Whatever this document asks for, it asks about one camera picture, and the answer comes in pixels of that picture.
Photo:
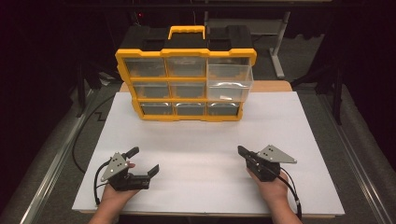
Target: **dark background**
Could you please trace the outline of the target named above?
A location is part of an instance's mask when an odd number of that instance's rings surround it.
[[[359,111],[395,168],[396,20],[391,16],[395,8],[390,1],[372,2],[368,2],[373,4],[370,7],[337,12],[335,17],[330,10],[292,12],[285,37],[302,34],[309,39],[326,34],[312,70],[327,63],[341,64],[344,81]],[[282,14],[283,11],[210,12],[211,18],[270,19],[282,18]],[[202,24],[203,17],[202,12],[196,12],[198,24]],[[77,85],[80,66],[90,86],[100,88],[98,72],[107,71],[119,78],[114,54],[128,26],[139,23],[165,27],[193,22],[191,12],[64,10],[60,2],[50,0],[2,3],[0,169],[6,181],[0,192],[0,212],[52,129],[71,106],[69,94]]]

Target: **wrist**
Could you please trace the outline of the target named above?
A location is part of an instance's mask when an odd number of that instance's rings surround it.
[[[290,209],[289,201],[287,199],[276,199],[266,201],[266,203],[271,212]]]

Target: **finger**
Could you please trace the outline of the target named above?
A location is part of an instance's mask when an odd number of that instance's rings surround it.
[[[136,166],[136,164],[131,163],[130,161],[127,161],[126,163],[128,164],[129,168],[134,168]]]
[[[261,182],[260,179],[256,175],[254,175],[249,168],[247,168],[247,172],[250,174],[251,178],[254,179],[254,181],[256,181],[257,183]]]

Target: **metal rail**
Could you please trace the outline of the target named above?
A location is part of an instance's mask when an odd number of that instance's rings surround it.
[[[358,155],[355,153],[355,148],[349,142],[342,126],[338,125],[337,122],[334,120],[332,116],[332,107],[330,106],[329,100],[326,98],[325,95],[320,95],[318,98],[322,103],[323,107],[325,108],[335,130],[338,133],[338,136],[340,137],[341,142],[344,145],[346,160],[349,162],[352,172],[354,173],[359,184],[361,185],[361,190],[366,197],[368,204],[370,204],[370,207],[373,210],[378,224],[392,224],[393,221],[389,216],[389,212],[379,198],[375,185],[366,173],[363,165],[361,164],[361,161],[359,160]]]
[[[29,207],[27,208],[22,220],[21,224],[33,224],[36,223],[39,219],[39,216],[44,208],[44,205],[47,202],[50,193],[52,192],[53,187],[58,180],[59,175],[61,174],[62,169],[64,168],[64,163],[67,160],[67,156],[70,154],[71,148],[73,146],[73,142],[76,138],[78,130],[80,129],[82,123],[86,119],[87,111],[89,111],[92,107],[92,102],[96,98],[97,91],[90,90],[87,95],[88,105],[82,112],[82,115],[75,121],[73,129],[70,134],[64,140],[61,148],[59,148],[57,154],[55,155],[52,164],[49,166],[49,169],[46,175],[43,178],[43,181],[40,184],[37,192],[35,193],[35,197],[31,201]]]

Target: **floor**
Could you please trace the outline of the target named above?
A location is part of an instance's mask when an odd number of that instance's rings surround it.
[[[254,36],[258,52],[253,74],[256,80],[276,79],[268,49],[273,37]],[[279,52],[286,80],[306,74],[322,37],[309,40],[297,36],[284,39]],[[304,223],[393,223],[396,215],[396,174],[376,145],[353,100],[343,88],[342,125],[331,115],[332,93],[316,95],[315,83],[302,84],[298,92],[304,112],[318,142],[346,214],[318,219],[304,218]],[[87,223],[92,215],[71,210],[85,170],[103,129],[106,114],[120,83],[104,85],[99,91],[89,91],[84,116],[76,118],[75,100],[46,144],[35,157],[10,203],[0,216],[0,223]],[[48,193],[37,191],[43,180],[52,177]],[[266,223],[260,218],[188,218],[188,217],[122,217],[120,223]]]

